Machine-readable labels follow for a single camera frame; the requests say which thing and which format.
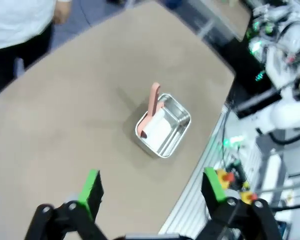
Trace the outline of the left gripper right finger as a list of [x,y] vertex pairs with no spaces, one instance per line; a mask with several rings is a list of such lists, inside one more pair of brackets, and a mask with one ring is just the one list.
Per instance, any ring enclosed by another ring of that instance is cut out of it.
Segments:
[[281,240],[282,235],[268,203],[261,198],[245,203],[227,196],[212,167],[204,168],[201,193],[211,219],[200,231],[198,240],[221,240],[230,229],[239,229],[246,240]]

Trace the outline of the person's left hand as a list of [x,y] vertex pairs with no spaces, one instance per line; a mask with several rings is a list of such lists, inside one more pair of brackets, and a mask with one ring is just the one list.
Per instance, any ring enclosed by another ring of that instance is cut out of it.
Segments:
[[53,20],[55,24],[64,24],[71,12],[72,1],[58,0],[55,4]]

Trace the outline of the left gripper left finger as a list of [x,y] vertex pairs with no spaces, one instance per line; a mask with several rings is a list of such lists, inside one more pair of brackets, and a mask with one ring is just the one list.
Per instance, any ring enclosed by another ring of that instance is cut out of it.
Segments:
[[100,171],[91,170],[77,200],[58,208],[39,205],[29,224],[26,240],[61,240],[69,232],[76,232],[82,240],[105,240],[107,237],[95,224],[104,191]]

